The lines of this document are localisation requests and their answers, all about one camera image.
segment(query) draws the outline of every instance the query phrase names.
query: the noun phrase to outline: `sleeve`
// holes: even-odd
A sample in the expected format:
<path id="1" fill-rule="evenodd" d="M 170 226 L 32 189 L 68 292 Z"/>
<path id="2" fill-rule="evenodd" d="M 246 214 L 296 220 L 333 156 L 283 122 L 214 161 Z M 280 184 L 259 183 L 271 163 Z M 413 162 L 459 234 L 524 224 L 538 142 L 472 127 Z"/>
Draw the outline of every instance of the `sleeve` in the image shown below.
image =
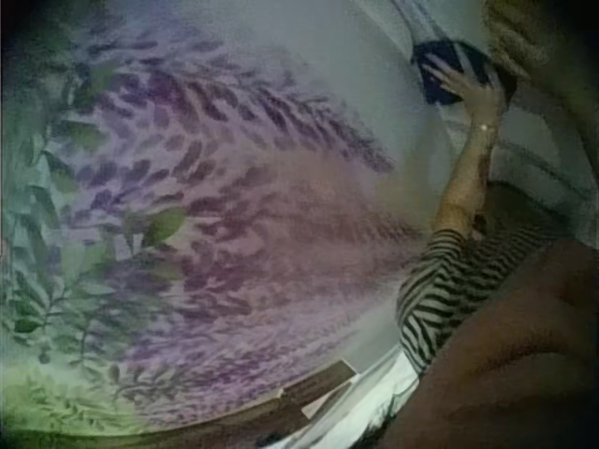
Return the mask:
<path id="1" fill-rule="evenodd" d="M 466 238 L 453 230 L 441 230 L 432 235 L 424 253 L 400 288 L 396 304 L 396 322 L 402 327 L 405 316 L 426 296 L 440 273 L 448 273 L 461 260 Z"/>

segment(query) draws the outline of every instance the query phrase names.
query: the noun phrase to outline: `mural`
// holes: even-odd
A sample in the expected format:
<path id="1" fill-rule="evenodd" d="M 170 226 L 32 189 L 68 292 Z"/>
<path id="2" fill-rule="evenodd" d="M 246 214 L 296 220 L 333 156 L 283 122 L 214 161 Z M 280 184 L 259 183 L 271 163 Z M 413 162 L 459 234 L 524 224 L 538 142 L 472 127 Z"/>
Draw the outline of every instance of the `mural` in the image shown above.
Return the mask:
<path id="1" fill-rule="evenodd" d="M 181 427 L 332 361 L 421 244 L 383 149 L 285 49 L 64 3 L 3 62 L 7 428 Z"/>

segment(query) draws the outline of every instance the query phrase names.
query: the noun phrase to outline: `finger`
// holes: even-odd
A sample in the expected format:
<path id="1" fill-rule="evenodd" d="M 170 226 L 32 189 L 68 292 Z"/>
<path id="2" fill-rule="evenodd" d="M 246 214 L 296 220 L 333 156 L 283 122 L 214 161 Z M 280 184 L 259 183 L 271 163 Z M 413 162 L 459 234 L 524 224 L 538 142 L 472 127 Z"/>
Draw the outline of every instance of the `finger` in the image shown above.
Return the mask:
<path id="1" fill-rule="evenodd" d="M 525 11 L 522 10 L 522 5 L 510 5 L 508 2 L 493 2 L 489 10 L 493 21 L 503 22 L 510 26 L 527 40 L 532 38 L 532 23 Z"/>
<path id="2" fill-rule="evenodd" d="M 495 67 L 493 67 L 490 64 L 485 64 L 485 72 L 487 72 L 490 85 L 493 86 L 493 89 L 502 91 L 504 89 L 504 86 L 502 85 L 502 82 L 499 79 L 499 75 L 497 74 L 497 70 L 495 70 Z"/>
<path id="3" fill-rule="evenodd" d="M 430 65 L 423 65 L 422 68 L 424 68 L 427 72 L 429 72 L 431 75 L 433 75 L 439 81 L 441 81 L 441 82 L 450 82 L 449 77 L 444 72 L 442 72 L 441 70 L 433 68 Z"/>
<path id="4" fill-rule="evenodd" d="M 461 45 L 456 45 L 456 53 L 458 54 L 458 59 L 460 60 L 460 65 L 464 70 L 465 76 L 470 81 L 476 80 L 475 70 L 473 69 L 470 59 L 468 59 L 468 56 L 466 56 L 466 52 Z"/>
<path id="5" fill-rule="evenodd" d="M 441 83 L 441 87 L 443 89 L 451 92 L 452 94 L 453 93 L 458 94 L 461 86 L 458 85 L 454 80 L 452 80 L 450 77 L 448 77 L 441 70 L 436 70 L 436 69 L 432 68 L 430 65 L 424 65 L 423 68 L 439 80 L 439 82 Z"/>
<path id="6" fill-rule="evenodd" d="M 515 75 L 521 80 L 528 81 L 531 79 L 529 73 L 521 65 L 517 64 L 501 45 L 492 46 L 491 52 L 493 53 L 494 59 L 497 61 L 497 63 L 512 75 Z"/>
<path id="7" fill-rule="evenodd" d="M 492 31 L 494 40 L 508 53 L 509 59 L 515 64 L 524 67 L 527 60 L 534 58 L 534 46 L 513 29 L 495 23 Z"/>
<path id="8" fill-rule="evenodd" d="M 458 91 L 456 91 L 455 89 L 451 88 L 451 86 L 448 86 L 447 84 L 441 84 L 441 88 L 444 91 L 448 91 L 450 94 L 457 95 L 457 96 L 461 97 L 461 94 Z"/>
<path id="9" fill-rule="evenodd" d="M 443 59 L 439 58 L 434 54 L 429 54 L 428 58 L 430 61 L 435 63 L 437 67 L 439 67 L 439 69 L 445 74 L 445 76 L 448 79 L 453 80 L 456 83 L 462 84 L 464 86 L 468 84 L 468 79 L 462 73 L 458 72 L 457 70 L 454 70 L 451 67 L 451 65 L 446 63 Z"/>

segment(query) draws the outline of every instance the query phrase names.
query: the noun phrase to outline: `hand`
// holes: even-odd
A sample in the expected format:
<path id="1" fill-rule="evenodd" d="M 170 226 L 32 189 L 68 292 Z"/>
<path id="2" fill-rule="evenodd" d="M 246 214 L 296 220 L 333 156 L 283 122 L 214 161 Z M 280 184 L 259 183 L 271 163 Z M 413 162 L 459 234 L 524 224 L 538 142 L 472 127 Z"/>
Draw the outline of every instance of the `hand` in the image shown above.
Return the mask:
<path id="1" fill-rule="evenodd" d="M 424 68 L 441 82 L 443 89 L 463 99 L 473 123 L 497 126 L 506 110 L 504 88 L 497 73 L 487 66 L 490 84 L 481 84 L 461 49 L 458 55 L 466 73 L 454 70 L 434 55 L 428 58 L 437 68 L 430 65 L 424 65 Z"/>
<path id="2" fill-rule="evenodd" d="M 595 83 L 576 33 L 558 19 L 548 2 L 539 0 L 490 0 L 485 17 L 499 62 L 571 108 L 594 98 Z"/>

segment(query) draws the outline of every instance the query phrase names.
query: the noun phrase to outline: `wrist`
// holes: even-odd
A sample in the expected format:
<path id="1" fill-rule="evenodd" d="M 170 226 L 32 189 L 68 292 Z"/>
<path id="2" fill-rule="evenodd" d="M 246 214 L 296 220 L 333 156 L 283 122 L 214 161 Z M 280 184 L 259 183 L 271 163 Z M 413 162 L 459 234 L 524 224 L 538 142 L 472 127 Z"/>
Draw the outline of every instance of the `wrist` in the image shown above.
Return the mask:
<path id="1" fill-rule="evenodd" d="M 502 119 L 499 116 L 474 116 L 472 118 L 472 126 L 499 129 L 501 121 Z"/>

